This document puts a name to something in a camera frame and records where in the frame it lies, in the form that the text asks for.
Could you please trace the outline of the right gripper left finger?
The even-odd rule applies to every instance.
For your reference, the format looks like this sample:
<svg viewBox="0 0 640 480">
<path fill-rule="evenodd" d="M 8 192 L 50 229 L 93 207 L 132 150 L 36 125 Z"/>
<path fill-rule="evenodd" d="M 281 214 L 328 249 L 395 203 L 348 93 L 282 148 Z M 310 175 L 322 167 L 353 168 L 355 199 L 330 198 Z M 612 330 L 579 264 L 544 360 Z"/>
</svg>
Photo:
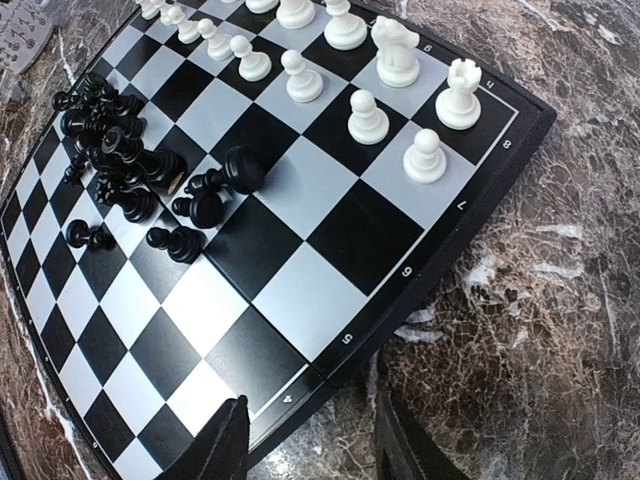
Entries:
<svg viewBox="0 0 640 480">
<path fill-rule="evenodd" d="M 227 399 L 159 479 L 246 479 L 250 420 L 247 397 Z"/>
</svg>

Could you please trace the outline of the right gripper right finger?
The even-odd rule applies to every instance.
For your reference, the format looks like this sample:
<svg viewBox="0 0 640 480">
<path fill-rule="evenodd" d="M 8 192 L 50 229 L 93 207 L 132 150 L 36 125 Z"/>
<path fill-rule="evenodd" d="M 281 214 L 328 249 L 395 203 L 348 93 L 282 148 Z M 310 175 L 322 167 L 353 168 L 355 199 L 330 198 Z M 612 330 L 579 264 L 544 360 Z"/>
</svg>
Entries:
<svg viewBox="0 0 640 480">
<path fill-rule="evenodd" d="M 396 394 L 377 395 L 374 440 L 378 479 L 450 478 L 450 462 Z"/>
</svg>

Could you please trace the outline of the black pawn front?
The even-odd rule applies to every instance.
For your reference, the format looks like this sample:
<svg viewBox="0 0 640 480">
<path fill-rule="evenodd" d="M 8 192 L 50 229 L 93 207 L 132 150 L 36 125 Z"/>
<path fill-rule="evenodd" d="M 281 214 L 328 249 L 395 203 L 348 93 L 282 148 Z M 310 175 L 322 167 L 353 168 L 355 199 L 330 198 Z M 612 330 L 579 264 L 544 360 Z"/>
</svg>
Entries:
<svg viewBox="0 0 640 480">
<path fill-rule="evenodd" d="M 153 227 L 146 234 L 150 247 L 164 250 L 172 261 L 184 264 L 192 264 L 197 259 L 205 240 L 203 233 L 186 226 L 178 226 L 172 231 Z"/>
</svg>

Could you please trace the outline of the black grey chess board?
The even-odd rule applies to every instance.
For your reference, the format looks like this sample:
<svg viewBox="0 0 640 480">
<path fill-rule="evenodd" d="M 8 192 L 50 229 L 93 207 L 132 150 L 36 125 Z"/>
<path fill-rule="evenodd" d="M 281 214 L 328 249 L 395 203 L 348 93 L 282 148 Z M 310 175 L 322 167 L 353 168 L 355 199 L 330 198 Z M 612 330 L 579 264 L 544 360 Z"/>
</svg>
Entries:
<svg viewBox="0 0 640 480">
<path fill-rule="evenodd" d="M 64 173 L 73 141 L 54 114 L 3 206 L 1 248 L 27 328 L 75 427 L 114 479 L 151 479 L 194 441 L 228 398 L 245 395 L 249 452 L 259 461 L 311 415 L 390 336 L 459 255 L 504 196 L 555 120 L 542 100 L 490 68 L 475 91 L 476 124 L 453 130 L 436 115 L 448 68 L 462 52 L 420 36 L 417 80 L 385 85 L 377 49 L 350 51 L 324 37 L 326 3 L 299 30 L 243 2 L 188 1 L 191 21 L 245 36 L 271 72 L 250 83 L 240 61 L 214 61 L 207 43 L 133 14 L 75 84 L 91 72 L 135 95 L 150 151 L 171 150 L 187 173 L 172 195 L 146 180 L 156 209 L 130 223 Z M 286 92 L 282 54 L 298 51 L 323 79 L 313 101 Z M 379 143 L 349 134 L 351 95 L 370 91 L 389 119 Z M 431 184 L 412 180 L 403 155 L 421 129 L 447 160 Z M 188 181 L 220 169 L 247 146 L 265 170 L 261 189 L 226 204 L 222 222 L 198 229 L 171 203 Z M 72 220 L 112 235 L 111 250 L 71 247 Z M 153 227 L 186 226 L 206 237 L 192 264 L 150 247 Z"/>
</svg>

